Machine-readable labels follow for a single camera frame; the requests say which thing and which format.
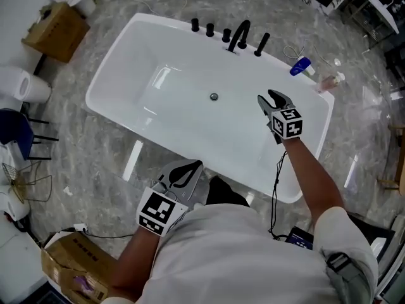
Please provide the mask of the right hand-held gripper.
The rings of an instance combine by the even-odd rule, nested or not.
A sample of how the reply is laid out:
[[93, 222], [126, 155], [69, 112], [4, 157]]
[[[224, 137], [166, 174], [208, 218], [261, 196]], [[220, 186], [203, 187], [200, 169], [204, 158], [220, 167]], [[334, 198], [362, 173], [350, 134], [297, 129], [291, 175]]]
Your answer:
[[283, 140], [300, 138], [302, 134], [303, 119], [301, 114], [294, 107], [292, 100], [285, 94], [268, 89], [268, 94], [274, 100], [278, 109], [273, 111], [273, 107], [267, 100], [258, 95], [258, 104], [269, 119], [267, 126], [271, 130], [276, 144], [281, 144]]

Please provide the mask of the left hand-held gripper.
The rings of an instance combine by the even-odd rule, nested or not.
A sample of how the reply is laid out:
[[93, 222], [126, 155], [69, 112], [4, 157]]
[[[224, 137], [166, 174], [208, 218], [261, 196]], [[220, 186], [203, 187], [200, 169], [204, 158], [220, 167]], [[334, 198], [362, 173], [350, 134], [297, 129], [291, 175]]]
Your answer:
[[[163, 168], [165, 184], [157, 181], [145, 188], [137, 207], [137, 224], [158, 235], [165, 236], [190, 211], [197, 182], [203, 171], [201, 160], [184, 159], [173, 161]], [[175, 185], [175, 192], [166, 186]]]

